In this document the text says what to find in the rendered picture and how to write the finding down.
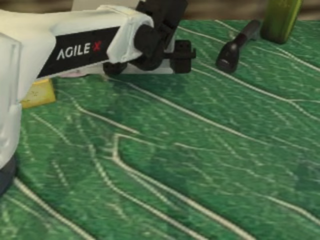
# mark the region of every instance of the green tablecloth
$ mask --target green tablecloth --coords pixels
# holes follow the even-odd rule
[[[186,75],[56,79],[23,112],[1,240],[319,240],[320,21],[214,67],[246,21],[184,21]]]

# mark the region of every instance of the black tool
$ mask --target black tool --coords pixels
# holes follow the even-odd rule
[[[260,26],[260,21],[252,20],[242,29],[235,39],[227,42],[216,59],[215,65],[217,68],[228,74],[234,73],[237,70],[241,48],[250,40],[258,39]]]

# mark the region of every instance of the white robot link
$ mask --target white robot link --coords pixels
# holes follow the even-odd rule
[[[135,9],[0,10],[0,196],[16,174],[20,101],[33,82],[94,65],[103,65],[107,75],[121,74],[128,65],[152,73],[164,60],[173,73],[188,73],[196,57],[190,41],[175,40],[168,52],[187,5],[186,0],[146,0]]]

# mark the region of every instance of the yellow object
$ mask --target yellow object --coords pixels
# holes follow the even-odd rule
[[[51,79],[43,79],[32,84],[29,92],[21,101],[24,109],[36,107],[56,101],[54,86]]]

